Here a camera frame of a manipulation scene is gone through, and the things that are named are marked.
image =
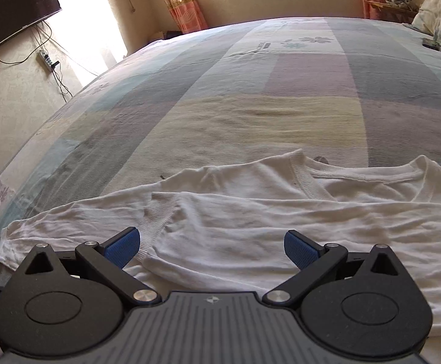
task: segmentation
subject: bed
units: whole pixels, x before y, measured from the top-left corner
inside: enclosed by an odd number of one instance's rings
[[[303,148],[441,165],[441,52],[400,24],[272,19],[155,42],[86,86],[0,173],[0,230],[183,168]],[[10,272],[0,265],[0,284]]]

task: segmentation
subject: power strip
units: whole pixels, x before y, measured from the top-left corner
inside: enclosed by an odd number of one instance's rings
[[[59,62],[52,63],[52,60],[50,60],[49,55],[43,50],[39,50],[38,54],[40,55],[40,58],[42,59],[45,66],[49,69],[50,72],[52,72],[55,69],[55,66],[59,64]]]

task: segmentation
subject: metal pivot screw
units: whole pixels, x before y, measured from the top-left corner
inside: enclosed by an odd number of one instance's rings
[[[272,290],[266,295],[271,302],[286,302],[291,298],[288,292],[284,290]]]
[[[156,300],[156,298],[158,297],[158,294],[153,290],[143,289],[143,290],[136,291],[132,295],[132,297],[136,301],[150,302],[150,301]]]

